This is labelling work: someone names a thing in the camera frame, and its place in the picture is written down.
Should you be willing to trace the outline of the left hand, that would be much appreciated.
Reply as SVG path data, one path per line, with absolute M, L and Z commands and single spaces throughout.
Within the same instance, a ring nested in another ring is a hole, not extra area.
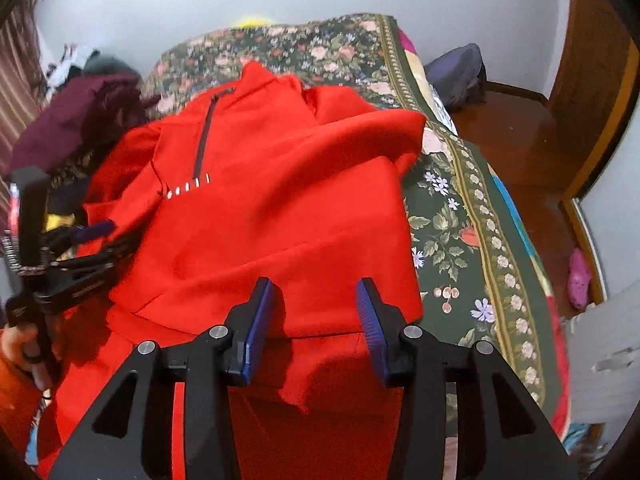
M 6 325 L 1 333 L 1 353 L 20 370 L 32 376 L 40 391 L 46 391 L 52 387 L 52 379 L 46 363 L 38 362 L 40 349 L 37 336 L 38 328 L 34 324 Z

